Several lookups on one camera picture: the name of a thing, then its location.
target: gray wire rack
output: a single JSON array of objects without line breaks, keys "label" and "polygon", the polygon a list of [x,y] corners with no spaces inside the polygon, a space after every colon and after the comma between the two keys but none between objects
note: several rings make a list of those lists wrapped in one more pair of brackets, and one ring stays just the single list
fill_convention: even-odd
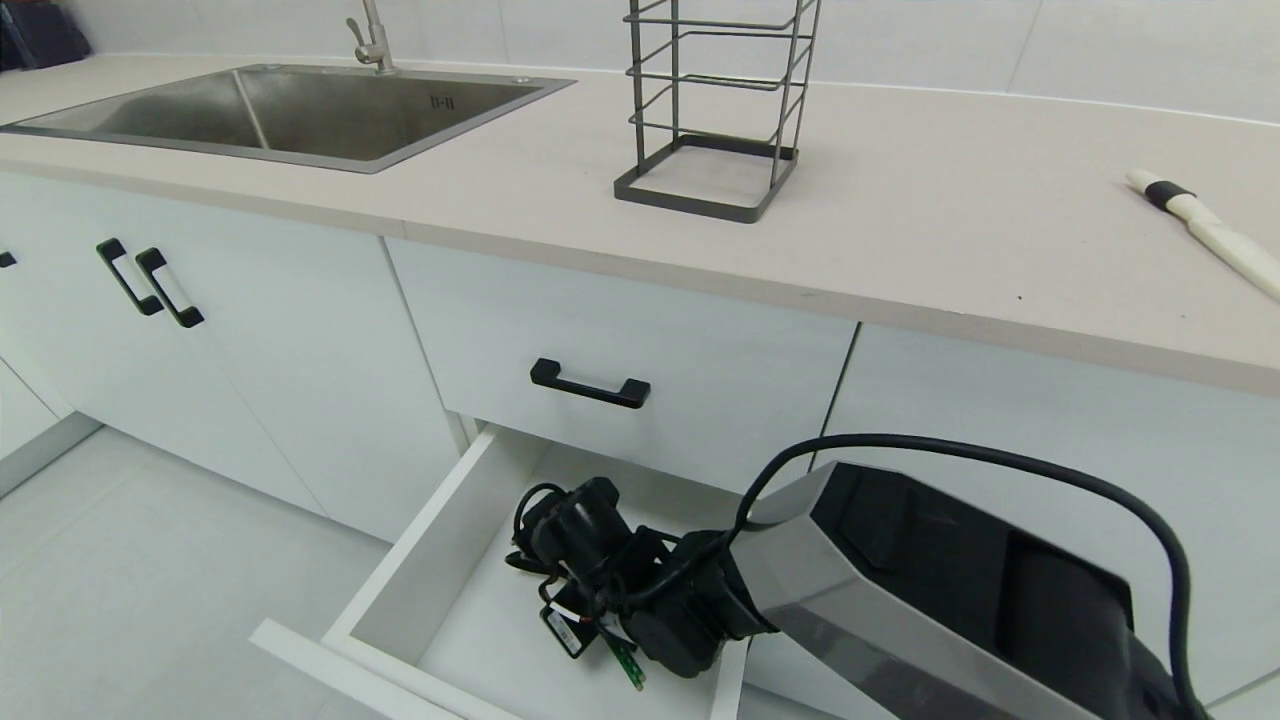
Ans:
[{"label": "gray wire rack", "polygon": [[[622,22],[631,26],[631,67],[627,76],[632,78],[635,113],[628,118],[636,132],[636,165],[627,170],[613,183],[613,196],[620,200],[694,213],[710,218],[733,220],[739,223],[754,223],[760,219],[764,210],[773,201],[778,190],[791,176],[800,158],[797,149],[800,141],[800,122],[804,118],[805,99],[809,95],[809,70],[813,67],[813,47],[818,35],[818,18],[822,10],[822,0],[796,0],[795,13],[783,22],[769,23],[744,23],[744,22],[717,22],[707,19],[681,19],[680,0],[654,0],[641,5],[640,0],[628,0],[630,13]],[[662,8],[666,5],[668,13]],[[812,10],[809,31],[804,32],[805,15]],[[644,53],[640,42],[641,26],[669,26],[671,40],[655,50]],[[777,38],[790,41],[786,72],[778,79],[759,79],[750,77],[719,76],[705,73],[680,72],[680,45],[686,37],[718,36],[718,37],[750,37],[750,38]],[[664,73],[646,72],[645,63],[669,51],[671,70]],[[804,74],[797,78],[796,70],[804,64]],[[644,81],[666,81],[666,85],[652,97],[645,99]],[[782,91],[782,101],[778,109],[777,129],[768,140],[758,140],[705,129],[682,127],[680,123],[680,87],[681,85],[709,85],[718,87],[732,87],[760,92]],[[645,118],[654,102],[663,96],[671,96],[669,123],[654,122]],[[795,129],[791,145],[783,145],[787,122],[795,115]],[[671,132],[671,142],[653,152],[645,154],[645,129],[659,129]],[[742,206],[730,202],[718,202],[699,197],[689,197],[655,190],[637,188],[634,183],[653,170],[663,160],[671,158],[681,147],[704,147],[726,152],[739,152],[759,158],[772,158],[769,167],[768,191],[754,206]]]}]

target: tile floor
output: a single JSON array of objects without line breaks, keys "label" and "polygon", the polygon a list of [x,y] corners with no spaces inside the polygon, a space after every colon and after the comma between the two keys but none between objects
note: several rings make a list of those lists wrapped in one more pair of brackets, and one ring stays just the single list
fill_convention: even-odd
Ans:
[{"label": "tile floor", "polygon": [[319,639],[387,550],[104,428],[0,498],[0,719],[379,720],[247,638]]}]

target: beige countertop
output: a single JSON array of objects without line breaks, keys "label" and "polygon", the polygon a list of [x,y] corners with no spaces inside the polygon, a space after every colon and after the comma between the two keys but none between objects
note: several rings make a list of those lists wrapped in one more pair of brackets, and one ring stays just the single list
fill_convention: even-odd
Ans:
[{"label": "beige countertop", "polygon": [[[0,123],[270,60],[102,56],[5,73]],[[815,85],[800,165],[742,225],[613,199],[635,164],[621,73],[411,67],[579,82],[374,176],[3,133],[0,169],[1280,397],[1280,304],[1124,186],[1134,167],[1169,177],[1280,255],[1280,126]],[[690,124],[768,135],[768,111],[745,105],[763,95],[717,96]]]}]

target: drawer handle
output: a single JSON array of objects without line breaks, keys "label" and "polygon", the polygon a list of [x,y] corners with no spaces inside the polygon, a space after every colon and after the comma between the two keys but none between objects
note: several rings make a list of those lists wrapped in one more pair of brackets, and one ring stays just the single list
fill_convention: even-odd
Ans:
[{"label": "drawer handle", "polygon": [[155,315],[160,310],[164,310],[164,306],[160,305],[156,296],[148,295],[146,297],[138,297],[137,295],[133,295],[133,288],[129,287],[129,283],[124,282],[124,275],[122,275],[120,270],[115,268],[115,261],[124,258],[124,245],[118,238],[113,237],[111,240],[97,243],[97,256],[102,259],[102,263],[106,263],[106,269],[111,270],[111,277],[115,278],[115,282],[120,283],[120,290],[124,291],[124,295],[129,296],[129,301],[133,302],[133,306],[137,307],[138,313],[150,316]]},{"label": "drawer handle", "polygon": [[156,270],[164,268],[169,263],[164,259],[164,254],[156,247],[148,247],[142,252],[138,252],[136,258],[138,266],[142,268],[142,274],[147,277],[147,282],[151,287],[156,288],[156,295],[164,301],[164,306],[169,309],[169,314],[173,315],[174,320],[184,328],[193,328],[200,323],[205,322],[205,316],[196,309],[196,306],[187,307],[186,310],[178,310],[173,306],[173,300],[169,299],[169,293],[160,287],[160,281],[156,279]]},{"label": "drawer handle", "polygon": [[529,370],[529,378],[534,380],[535,386],[549,387],[570,395],[590,397],[591,400],[599,400],[600,402],[608,402],[609,405],[621,405],[622,407],[630,407],[631,410],[644,407],[644,401],[649,398],[650,386],[644,380],[627,378],[627,382],[622,383],[622,389],[618,392],[609,392],[591,386],[562,380],[559,379],[559,363],[556,360],[539,357],[538,363],[534,363],[534,368]]}]

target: stainless steel sink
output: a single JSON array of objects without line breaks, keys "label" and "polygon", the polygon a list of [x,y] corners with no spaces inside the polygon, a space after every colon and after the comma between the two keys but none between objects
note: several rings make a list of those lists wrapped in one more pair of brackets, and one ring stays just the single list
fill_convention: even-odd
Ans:
[{"label": "stainless steel sink", "polygon": [[0,132],[376,173],[572,82],[250,65],[59,110]]}]

